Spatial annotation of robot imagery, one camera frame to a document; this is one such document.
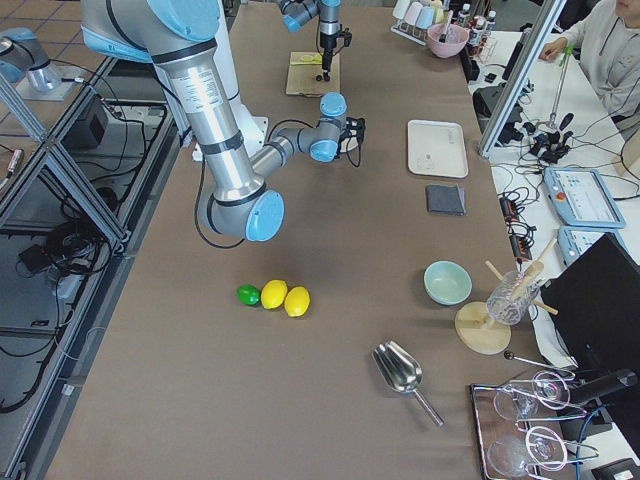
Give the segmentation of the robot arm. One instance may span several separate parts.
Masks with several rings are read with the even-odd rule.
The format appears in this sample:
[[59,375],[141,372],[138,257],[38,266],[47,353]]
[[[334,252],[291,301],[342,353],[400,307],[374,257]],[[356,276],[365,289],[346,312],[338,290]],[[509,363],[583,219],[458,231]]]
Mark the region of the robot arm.
[[344,97],[338,92],[323,95],[315,126],[279,129],[250,154],[225,88],[235,69],[215,63],[230,50],[221,2],[84,1],[81,7],[81,28],[90,49],[152,64],[167,75],[213,176],[196,217],[222,235],[253,242],[273,238],[285,205],[278,192],[268,189],[267,178],[298,153],[319,162],[334,160],[355,129]]
[[297,32],[314,18],[318,19],[318,52],[321,54],[322,74],[318,81],[328,82],[333,58],[339,53],[338,41],[347,48],[352,41],[352,33],[340,22],[340,0],[277,1],[282,21],[289,32]]

